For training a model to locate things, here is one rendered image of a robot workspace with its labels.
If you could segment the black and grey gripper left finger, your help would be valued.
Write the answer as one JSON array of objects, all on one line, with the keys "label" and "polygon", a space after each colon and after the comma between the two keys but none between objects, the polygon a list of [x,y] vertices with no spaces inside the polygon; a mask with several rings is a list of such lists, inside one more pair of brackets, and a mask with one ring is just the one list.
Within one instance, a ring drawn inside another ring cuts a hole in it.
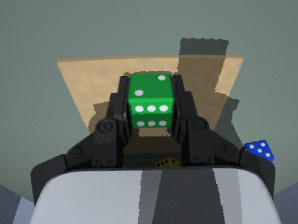
[{"label": "black and grey gripper left finger", "polygon": [[128,76],[120,76],[117,93],[110,94],[106,118],[97,122],[93,133],[69,149],[67,154],[32,169],[30,176],[35,206],[46,182],[59,173],[84,168],[124,168],[123,148],[132,135],[129,84]]}]

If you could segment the green die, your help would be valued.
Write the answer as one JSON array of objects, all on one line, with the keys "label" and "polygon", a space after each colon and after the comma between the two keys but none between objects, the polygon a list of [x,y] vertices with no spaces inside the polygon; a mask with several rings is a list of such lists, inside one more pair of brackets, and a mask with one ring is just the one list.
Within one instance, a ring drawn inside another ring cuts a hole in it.
[{"label": "green die", "polygon": [[133,128],[171,127],[174,105],[169,73],[130,76],[128,107]]}]

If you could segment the blue die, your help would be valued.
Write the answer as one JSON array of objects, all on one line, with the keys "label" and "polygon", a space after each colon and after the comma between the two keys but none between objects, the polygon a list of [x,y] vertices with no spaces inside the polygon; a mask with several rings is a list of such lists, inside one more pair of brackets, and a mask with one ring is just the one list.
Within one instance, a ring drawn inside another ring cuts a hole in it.
[{"label": "blue die", "polygon": [[260,157],[266,158],[271,162],[274,160],[274,156],[265,140],[246,143],[243,150],[252,154],[256,154]]}]

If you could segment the yellow die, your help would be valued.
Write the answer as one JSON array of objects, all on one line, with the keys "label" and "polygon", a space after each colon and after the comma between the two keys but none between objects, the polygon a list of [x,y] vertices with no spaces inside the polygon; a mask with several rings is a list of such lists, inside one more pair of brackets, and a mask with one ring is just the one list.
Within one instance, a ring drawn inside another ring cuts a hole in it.
[{"label": "yellow die", "polygon": [[182,166],[182,162],[170,156],[156,162],[156,167],[179,167],[179,166]]}]

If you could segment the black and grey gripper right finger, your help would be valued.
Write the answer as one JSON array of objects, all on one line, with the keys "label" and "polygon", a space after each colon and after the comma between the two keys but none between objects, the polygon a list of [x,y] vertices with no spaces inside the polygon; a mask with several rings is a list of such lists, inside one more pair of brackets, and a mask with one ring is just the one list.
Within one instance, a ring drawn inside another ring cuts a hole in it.
[{"label": "black and grey gripper right finger", "polygon": [[192,92],[185,91],[182,76],[171,78],[175,96],[171,127],[173,139],[182,146],[182,166],[226,165],[251,170],[261,177],[273,199],[274,164],[263,157],[238,150],[234,144],[212,131],[208,121],[198,116]]}]

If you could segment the tan flat mat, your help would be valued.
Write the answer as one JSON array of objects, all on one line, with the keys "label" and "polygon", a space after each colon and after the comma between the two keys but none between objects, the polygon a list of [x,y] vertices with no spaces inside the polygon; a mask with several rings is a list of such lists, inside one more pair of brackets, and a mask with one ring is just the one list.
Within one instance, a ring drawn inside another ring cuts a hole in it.
[{"label": "tan flat mat", "polygon": [[[191,91],[198,116],[214,130],[241,64],[235,55],[141,55],[58,60],[57,64],[80,115],[91,134],[106,118],[111,93],[117,93],[120,76],[132,74],[182,75]],[[182,146],[172,128],[133,128],[124,154],[180,153]]]}]

